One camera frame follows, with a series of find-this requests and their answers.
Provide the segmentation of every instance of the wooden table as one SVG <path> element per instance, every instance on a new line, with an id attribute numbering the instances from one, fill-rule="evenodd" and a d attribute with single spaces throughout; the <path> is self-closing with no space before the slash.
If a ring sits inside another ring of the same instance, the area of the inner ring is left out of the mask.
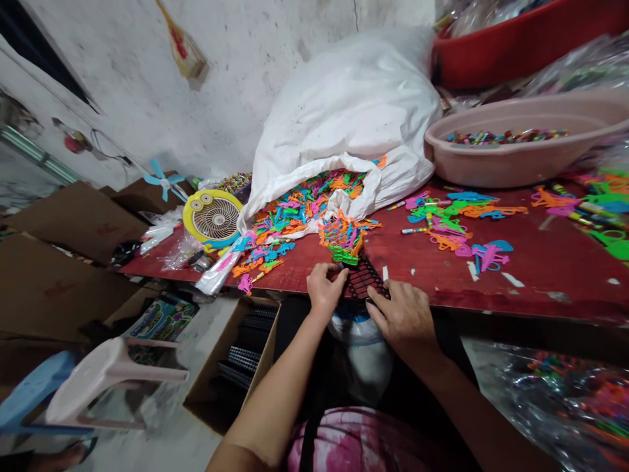
<path id="1" fill-rule="evenodd" d="M 429 189 L 431 196 L 446 199 L 446 191 L 430 185 Z M 467 264 L 473 258 L 440 251 L 427 235 L 402 235 L 403 228 L 423 225 L 409 224 L 409 212 L 403 208 L 379 210 L 370 216 L 383 227 L 368 233 L 367 257 L 380 274 L 386 266 L 391 279 L 424 290 L 433 306 L 601 325 L 625 325 L 629 321 L 629 269 L 622 262 L 567 218 L 549 216 L 544 208 L 532 208 L 530 190 L 486 193 L 500 197 L 501 206 L 529 207 L 528 214 L 502 220 L 461 217 L 461 224 L 474 234 L 470 245 L 504 239 L 514 247 L 508 254 L 510 262 L 502 270 L 483 272 L 474 280 Z M 121 271 L 197 281 L 199 274 L 191 269 L 161 272 L 159 257 L 168 254 L 183 231 L 177 229 L 149 257 L 136 258 Z M 296 244 L 283 257 L 284 263 L 254 288 L 307 291 L 306 276 L 317 262 L 329 262 L 330 253 L 319 245 L 318 235 L 308 235 Z M 226 285 L 237 286 L 238 282 L 230 277 Z"/>

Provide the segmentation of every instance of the hand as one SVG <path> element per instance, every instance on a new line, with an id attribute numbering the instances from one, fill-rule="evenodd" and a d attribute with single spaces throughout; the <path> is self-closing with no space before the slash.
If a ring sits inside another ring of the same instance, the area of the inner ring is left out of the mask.
<path id="1" fill-rule="evenodd" d="M 369 297 L 377 305 L 367 303 L 367 311 L 382 331 L 385 339 L 411 368 L 430 366 L 443 357 L 434 333 L 428 295 L 403 282 L 385 281 L 391 300 L 380 295 L 372 286 Z"/>
<path id="2" fill-rule="evenodd" d="M 317 264 L 306 278 L 308 294 L 313 305 L 312 312 L 325 313 L 332 318 L 349 273 L 349 269 L 343 269 L 336 280 L 331 282 L 327 277 L 328 271 L 338 268 L 336 264 Z"/>

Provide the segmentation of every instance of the blue plastic stool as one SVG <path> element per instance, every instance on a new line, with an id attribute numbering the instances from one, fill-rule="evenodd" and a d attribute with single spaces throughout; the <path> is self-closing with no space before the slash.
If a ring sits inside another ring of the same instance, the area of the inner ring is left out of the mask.
<path id="1" fill-rule="evenodd" d="M 0 404 L 0 433 L 83 436 L 92 428 L 48 425 L 22 425 L 22 420 L 64 383 L 76 367 L 69 351 L 46 359 L 28 374 L 11 395 Z"/>

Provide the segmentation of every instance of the yellow fan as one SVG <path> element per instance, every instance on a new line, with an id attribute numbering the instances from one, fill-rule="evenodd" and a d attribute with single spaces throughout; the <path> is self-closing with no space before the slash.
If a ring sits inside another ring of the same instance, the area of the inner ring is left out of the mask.
<path id="1" fill-rule="evenodd" d="M 225 252 L 240 235 L 236 222 L 241 210 L 242 204 L 227 192 L 199 190 L 183 207 L 183 224 L 206 252 Z"/>

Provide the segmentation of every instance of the white sack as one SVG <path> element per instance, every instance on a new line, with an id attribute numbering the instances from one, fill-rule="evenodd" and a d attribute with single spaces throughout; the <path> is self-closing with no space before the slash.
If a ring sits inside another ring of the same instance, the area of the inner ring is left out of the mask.
<path id="1" fill-rule="evenodd" d="M 257 145 L 251 197 L 238 219 L 242 234 L 268 202 L 324 170 L 367 172 L 346 213 L 359 220 L 430 178 L 434 165 L 424 156 L 423 138 L 441 118 L 429 80 L 432 41 L 428 27 L 362 33 L 290 78 Z M 385 154 L 384 168 L 370 162 Z"/>

